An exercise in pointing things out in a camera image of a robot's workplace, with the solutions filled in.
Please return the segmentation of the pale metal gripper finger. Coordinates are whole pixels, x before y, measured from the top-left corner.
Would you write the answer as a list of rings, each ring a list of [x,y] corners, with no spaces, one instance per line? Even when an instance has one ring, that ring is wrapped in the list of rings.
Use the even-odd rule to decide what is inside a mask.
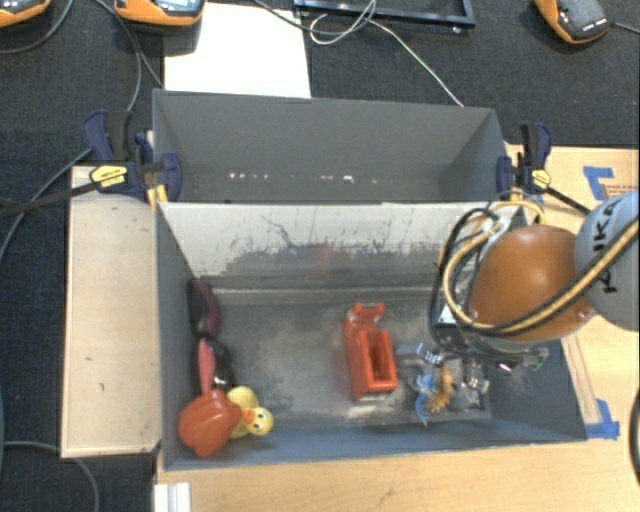
[[[434,369],[443,366],[443,357],[427,350],[423,344],[403,344],[397,348],[397,364],[403,368]]]
[[[463,369],[458,388],[458,402],[464,409],[484,409],[490,382],[481,365],[469,365]]]

